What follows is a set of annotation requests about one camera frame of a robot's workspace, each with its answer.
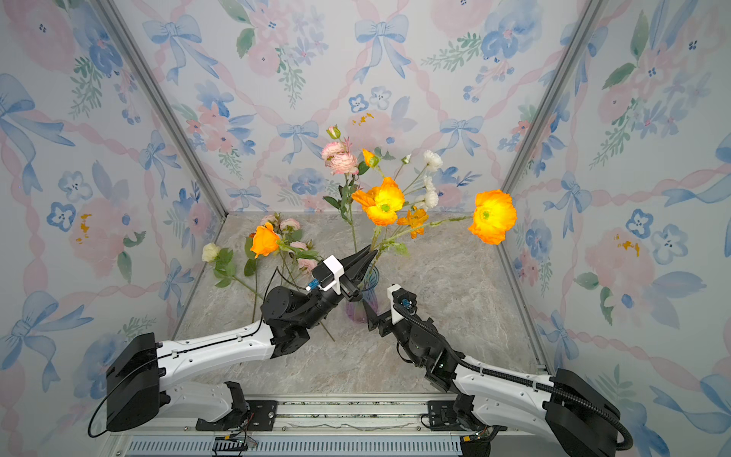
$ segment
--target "flower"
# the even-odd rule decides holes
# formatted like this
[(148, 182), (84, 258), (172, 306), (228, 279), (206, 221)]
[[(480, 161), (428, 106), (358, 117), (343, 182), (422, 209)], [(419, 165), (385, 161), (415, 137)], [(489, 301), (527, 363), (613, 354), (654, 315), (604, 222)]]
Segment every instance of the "flower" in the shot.
[(289, 218), (289, 219), (285, 219), (284, 221), (279, 223), (280, 230), (286, 230), (287, 228), (291, 228), (293, 230), (299, 230), (302, 227), (300, 226), (300, 223), (297, 222), (295, 219)]
[(655, 257), (655, 262), (660, 265), (667, 265), (675, 257), (688, 255), (688, 248), (685, 245), (688, 234), (680, 230), (677, 225), (666, 225), (662, 232), (653, 233), (650, 241), (655, 246), (652, 257)]
[(331, 174), (358, 173), (358, 159), (351, 153), (337, 154), (327, 161)]
[(477, 194), (473, 223), (469, 231), (488, 244), (500, 244), (505, 232), (518, 220), (518, 212), (512, 205), (512, 197), (500, 189)]
[(206, 81), (205, 85), (196, 83), (195, 88), (198, 90), (196, 98), (203, 103), (208, 109), (213, 107), (215, 103), (219, 107), (219, 115), (227, 118), (229, 116), (229, 109), (226, 107), (226, 103), (233, 102), (233, 95), (228, 92), (221, 94), (219, 88), (216, 87), (211, 81)]
[(45, 0), (5, 0), (3, 5), (7, 25), (26, 56), (49, 71), (73, 70), (76, 43), (61, 9)]
[(396, 221), (396, 224), (410, 225), (413, 229), (412, 240), (414, 240), (417, 235), (424, 234), (424, 222), (426, 222), (426, 219), (429, 219), (429, 215), (423, 209), (417, 209), (413, 215), (411, 210), (409, 210), (409, 212), (406, 213), (406, 217), (400, 218)]
[(539, 262), (548, 260), (551, 242), (550, 229), (546, 226), (543, 219), (533, 219), (531, 228), (526, 231), (526, 244), (531, 250), (531, 257)]
[(107, 393), (107, 368), (114, 363), (127, 340), (119, 333), (106, 333), (91, 343), (74, 371), (74, 397), (95, 400)]
[(389, 176), (383, 178), (383, 184), (367, 193), (358, 189), (353, 194), (353, 200), (363, 205), (368, 218), (380, 227), (396, 222), (396, 211), (400, 211), (406, 202), (403, 192)]
[(322, 148), (322, 160), (329, 160), (336, 154), (343, 154), (345, 152), (345, 146), (339, 141), (333, 141), (328, 143)]
[(64, 172), (64, 175), (58, 180), (58, 188), (66, 192), (66, 198), (74, 203), (79, 199), (88, 200), (91, 198), (91, 194), (94, 193), (91, 186), (84, 182), (84, 177), (80, 171)]
[(259, 257), (260, 255), (269, 255), (272, 252), (279, 250), (277, 241), (281, 239), (281, 236), (274, 233), (274, 227), (271, 223), (267, 222), (264, 225), (257, 227), (257, 233), (254, 235), (254, 242), (251, 245), (251, 251), (255, 252)]
[(62, 205), (59, 202), (53, 202), (50, 204), (50, 214), (46, 217), (46, 222), (58, 227), (62, 232), (68, 232), (75, 218), (76, 208), (72, 204)]
[(376, 105), (379, 110), (388, 109), (390, 102), (388, 99), (391, 98), (391, 91), (387, 91), (385, 86), (378, 86), (371, 89), (371, 105)]
[(297, 259), (299, 268), (305, 268), (308, 272), (312, 272), (312, 268), (317, 267), (317, 260), (313, 259)]
[(211, 223), (211, 209), (207, 204), (196, 202), (188, 213), (188, 227), (191, 235), (202, 236)]
[(632, 92), (629, 84), (617, 84), (609, 89), (599, 101), (599, 120), (609, 124), (622, 117), (632, 103)]
[(426, 151), (424, 151), (424, 163), (426, 163), (427, 171), (436, 173), (436, 171), (439, 169), (439, 167), (442, 166), (444, 162), (436, 152), (432, 152), (430, 149), (427, 149)]
[(653, 220), (652, 214), (643, 213), (638, 208), (632, 212), (632, 217), (629, 218), (629, 221), (624, 226), (638, 238), (644, 239), (650, 236), (650, 225)]
[(295, 170), (288, 179), (292, 183), (292, 191), (298, 195), (317, 195), (325, 190), (325, 179), (314, 168)]
[(203, 262), (213, 262), (219, 256), (221, 247), (215, 243), (208, 243), (203, 247)]
[(350, 104), (350, 111), (353, 113), (359, 113), (368, 109), (368, 102), (363, 98), (363, 94), (350, 97), (348, 103)]
[(264, 78), (270, 78), (276, 74), (276, 70), (279, 68), (279, 54), (271, 44), (264, 42), (251, 46), (247, 55), (252, 72)]

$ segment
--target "white rose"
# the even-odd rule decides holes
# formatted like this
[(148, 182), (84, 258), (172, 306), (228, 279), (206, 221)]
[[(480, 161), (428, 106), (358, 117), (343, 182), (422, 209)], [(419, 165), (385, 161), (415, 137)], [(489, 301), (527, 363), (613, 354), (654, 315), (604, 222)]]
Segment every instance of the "white rose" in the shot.
[(218, 257), (221, 248), (215, 243), (208, 243), (203, 247), (203, 262), (213, 262)]

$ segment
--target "white flower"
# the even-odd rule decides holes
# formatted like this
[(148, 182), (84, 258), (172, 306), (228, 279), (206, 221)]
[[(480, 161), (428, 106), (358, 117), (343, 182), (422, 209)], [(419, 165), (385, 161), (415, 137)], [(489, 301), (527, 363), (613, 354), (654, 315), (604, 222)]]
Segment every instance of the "white flower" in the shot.
[(424, 151), (424, 162), (426, 162), (426, 170), (432, 173), (436, 173), (443, 164), (442, 158), (430, 149)]
[(91, 198), (91, 194), (94, 193), (91, 186), (84, 182), (84, 177), (80, 171), (74, 173), (64, 172), (64, 175), (58, 180), (58, 187), (66, 192), (66, 198), (74, 203), (79, 201), (80, 198), (88, 200)]
[(208, 243), (203, 247), (203, 262), (213, 262), (218, 257), (221, 248), (215, 243)]

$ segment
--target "blue bow pattern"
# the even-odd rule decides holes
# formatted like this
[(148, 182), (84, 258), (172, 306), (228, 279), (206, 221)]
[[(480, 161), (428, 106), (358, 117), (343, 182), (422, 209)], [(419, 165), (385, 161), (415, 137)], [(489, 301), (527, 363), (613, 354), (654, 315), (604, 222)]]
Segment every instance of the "blue bow pattern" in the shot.
[(241, 208), (236, 211), (245, 210), (249, 207), (249, 205), (254, 205), (264, 212), (269, 211), (269, 205), (257, 200), (257, 198), (262, 197), (262, 191), (260, 191), (257, 186), (249, 186), (245, 189), (226, 189), (226, 193), (231, 198), (241, 199)]
[(439, 125), (439, 131), (441, 133), (452, 132), (450, 143), (446, 148), (439, 149), (436, 153), (440, 156), (444, 154), (447, 149), (454, 148), (457, 142), (462, 137), (462, 144), (467, 150), (469, 155), (474, 156), (474, 148), (479, 148), (480, 145), (474, 142), (471, 138), (467, 137), (465, 132), (478, 133), (482, 129), (482, 122), (485, 119), (482, 116), (475, 116), (468, 121), (456, 121), (455, 119), (447, 119)]
[(553, 323), (553, 327), (556, 328), (556, 330), (550, 333), (546, 333), (540, 325), (536, 325), (536, 327), (538, 327), (538, 333), (545, 336), (551, 343), (558, 341), (558, 345), (556, 346), (556, 356), (553, 358), (553, 366), (556, 369), (559, 369), (564, 367), (564, 354), (569, 360), (573, 360), (579, 356), (579, 346), (577, 346), (576, 342), (569, 337), (569, 334), (564, 328), (564, 320), (561, 319), (561, 315), (558, 311), (553, 310), (550, 314), (550, 321)]
[(591, 204), (591, 192), (588, 190), (581, 189), (576, 184), (576, 177), (574, 173), (567, 171), (564, 173), (564, 177), (561, 179), (561, 187), (566, 189), (564, 196), (558, 201), (554, 202), (543, 202), (545, 207), (543, 211), (548, 211), (551, 208), (562, 210), (568, 205), (566, 210), (566, 217), (564, 217), (564, 236), (566, 238), (566, 231), (574, 231), (574, 205), (576, 205), (576, 211), (583, 212)]
[(48, 360), (41, 378), (43, 391), (48, 392), (52, 381), (60, 381), (51, 359), (56, 354), (56, 343), (43, 335), (29, 335), (31, 331), (53, 332), (69, 330), (79, 325), (94, 320), (92, 317), (80, 317), (84, 311), (84, 305), (79, 306), (67, 315), (57, 320), (41, 323), (46, 317), (52, 315), (58, 308), (58, 301), (47, 292), (37, 290), (28, 295), (23, 304), (23, 319), (12, 326), (9, 335), (0, 338), (0, 369), (7, 370), (20, 356), (23, 344), (33, 349)]
[(165, 189), (165, 167), (162, 165), (163, 162), (173, 168), (180, 168), (181, 166), (175, 161), (178, 158), (177, 154), (171, 154), (166, 156), (165, 154), (159, 154), (160, 151), (165, 149), (165, 143), (162, 140), (160, 132), (157, 130), (152, 131), (150, 135), (150, 144), (147, 148), (140, 151), (139, 162), (142, 168), (149, 170), (152, 164), (155, 164), (157, 171), (160, 172), (160, 198), (167, 197), (167, 189)]
[(64, 129), (63, 122), (36, 122), (19, 116), (16, 113), (30, 111), (36, 109), (36, 104), (28, 94), (23, 84), (20, 84), (15, 76), (3, 73), (0, 75), (0, 129), (5, 132), (7, 137), (18, 147), (20, 152), (26, 157), (28, 164), (23, 168), (23, 192), (26, 195), (31, 194), (31, 188), (35, 187), (43, 192), (36, 172), (33, 169), (33, 159), (36, 158), (36, 148), (26, 133), (11, 124), (4, 118), (10, 118), (24, 129), (30, 130), (34, 134), (44, 137), (46, 140), (64, 146), (76, 146), (71, 141), (59, 135)]
[(148, 20), (142, 25), (142, 27), (145, 29), (147, 36), (150, 37), (152, 42), (156, 45), (161, 45), (162, 43), (170, 40), (170, 49), (173, 50), (176, 66), (167, 72), (166, 80), (178, 84), (178, 73), (186, 64), (185, 52), (183, 52), (183, 49), (188, 51), (188, 54), (190, 54), (193, 60), (195, 60), (205, 71), (211, 73), (216, 78), (219, 77), (213, 68), (211, 68), (212, 65), (218, 64), (219, 61), (214, 58), (204, 56), (186, 42), (186, 40), (193, 43), (202, 42), (198, 23), (192, 16), (182, 15), (178, 19), (178, 22), (169, 22), (167, 24), (163, 24), (157, 20)]
[[(404, 15), (396, 15), (389, 22), (375, 23), (372, 20), (359, 20), (355, 23), (355, 39), (359, 43), (367, 43), (373, 40), (373, 49), (371, 52), (371, 63), (367, 67), (363, 67), (355, 73), (353, 81), (363, 81), (368, 74), (368, 71), (378, 65), (381, 62), (383, 56), (383, 48), (386, 49), (386, 55), (388, 60), (391, 61), (391, 65), (396, 72), (401, 75), (402, 78), (406, 78), (404, 74), (404, 65), (411, 64), (411, 61), (406, 57), (402, 56), (395, 49), (389, 39), (395, 42), (403, 43), (406, 41), (406, 33), (409, 31), (409, 19)], [(381, 38), (384, 37), (383, 46), (381, 46)]]
[(291, 124), (279, 124), (276, 127), (277, 133), (279, 133), (279, 136), (282, 138), (292, 138), (292, 142), (294, 143), (295, 149), (294, 151), (290, 152), (284, 158), (282, 159), (283, 162), (292, 163), (292, 159), (294, 159), (295, 154), (302, 151), (302, 142), (304, 142), (308, 148), (310, 148), (310, 151), (314, 155), (316, 155), (318, 158), (322, 157), (322, 148), (314, 143), (312, 143), (307, 137), (310, 138), (317, 138), (318, 136), (318, 127), (317, 122), (315, 121), (307, 121), (302, 125), (291, 125)]
[[(731, 163), (731, 134), (728, 134), (719, 147), (716, 148), (716, 157), (727, 164)], [(731, 174), (721, 178), (721, 180), (709, 187), (705, 191), (696, 194), (688, 189), (668, 189), (662, 193), (665, 197), (669, 197), (665, 206), (675, 205), (676, 203), (692, 200), (694, 198), (704, 203), (718, 203), (731, 197)], [(724, 246), (724, 255), (731, 257), (731, 219), (726, 226), (726, 243)]]
[(185, 284), (195, 279), (193, 276), (190, 276), (190, 268), (185, 270), (185, 273), (183, 274), (181, 274), (182, 270), (183, 267), (181, 266), (181, 263), (178, 262), (178, 259), (173, 258), (170, 261), (170, 273), (167, 275), (165, 282), (162, 283), (160, 291), (157, 294), (158, 297), (165, 301), (167, 301), (167, 298), (170, 297), (171, 292), (178, 297), (178, 305), (176, 306), (178, 317), (183, 314), (183, 304), (181, 302), (183, 298), (183, 291), (178, 284)]

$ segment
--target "green leaf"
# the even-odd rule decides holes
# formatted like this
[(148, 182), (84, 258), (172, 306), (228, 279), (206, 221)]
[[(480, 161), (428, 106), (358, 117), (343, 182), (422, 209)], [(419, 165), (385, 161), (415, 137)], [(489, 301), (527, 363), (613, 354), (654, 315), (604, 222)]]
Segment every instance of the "green leaf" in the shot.
[(632, 35), (632, 41), (629, 43), (629, 52), (640, 60), (642, 52), (645, 50), (647, 45), (647, 39), (650, 35), (650, 26), (647, 22), (647, 16), (644, 11), (640, 11), (640, 17), (637, 18), (637, 25), (635, 26), (635, 33)]
[(236, 50), (238, 51), (238, 56), (244, 57), (246, 55), (246, 53), (248, 53), (249, 49), (251, 49), (251, 46), (253, 46), (256, 41), (257, 40), (254, 37), (253, 29), (242, 30), (241, 34), (236, 39)]
[(599, 277), (592, 272), (581, 273), (574, 279), (576, 284), (587, 290), (594, 290), (599, 286)]
[(129, 239), (129, 236), (125, 236), (123, 243), (128, 248), (135, 247), (135, 246), (137, 246), (138, 244), (142, 243), (145, 240), (145, 234), (146, 233), (147, 232), (142, 232), (142, 233), (135, 232), (135, 238), (136, 238), (135, 241), (132, 241), (131, 239)]
[(257, 272), (257, 261), (255, 259), (249, 259), (246, 261), (246, 265), (243, 267), (244, 276), (253, 276)]
[(609, 325), (612, 325), (612, 310), (613, 307), (604, 306), (604, 302), (607, 300), (607, 298), (612, 296), (612, 291), (609, 289), (609, 287), (603, 287), (602, 291), (599, 293), (599, 307), (602, 309), (602, 314), (604, 315), (604, 318), (607, 320)]
[(404, 243), (396, 243), (393, 248), (398, 255), (409, 255), (409, 248)]
[(244, 244), (243, 244), (243, 250), (249, 259), (255, 259), (257, 257), (257, 253), (251, 250), (253, 245), (254, 245), (254, 239), (250, 236), (247, 236), (246, 242), (244, 242)]
[(632, 73), (632, 71), (635, 70), (635, 68), (637, 68), (635, 64), (630, 64), (629, 62), (627, 62), (618, 69), (614, 70), (604, 82), (604, 86), (602, 87), (602, 89), (606, 89), (607, 87), (612, 87), (619, 83), (623, 83), (627, 78), (629, 78), (629, 75)]
[(251, 23), (249, 15), (246, 14), (246, 10), (236, 0), (219, 0), (219, 3), (233, 20), (245, 24)]
[(333, 207), (340, 209), (340, 200), (335, 200), (334, 198), (332, 198), (330, 196), (325, 196), (322, 199), (324, 201), (328, 202), (329, 204), (331, 204)]
[(366, 174), (366, 171), (370, 170), (370, 167), (367, 163), (361, 162), (358, 164), (358, 176), (363, 176)]
[(132, 258), (125, 251), (117, 256), (117, 267), (122, 277), (127, 280), (127, 284), (132, 282)]

